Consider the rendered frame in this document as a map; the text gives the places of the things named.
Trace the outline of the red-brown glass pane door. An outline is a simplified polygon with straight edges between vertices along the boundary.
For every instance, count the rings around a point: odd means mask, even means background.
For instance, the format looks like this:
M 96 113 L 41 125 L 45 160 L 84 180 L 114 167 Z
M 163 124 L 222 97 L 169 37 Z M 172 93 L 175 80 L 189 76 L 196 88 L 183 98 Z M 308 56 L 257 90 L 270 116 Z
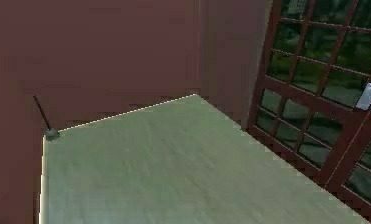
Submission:
M 371 0 L 272 0 L 247 132 L 371 224 Z

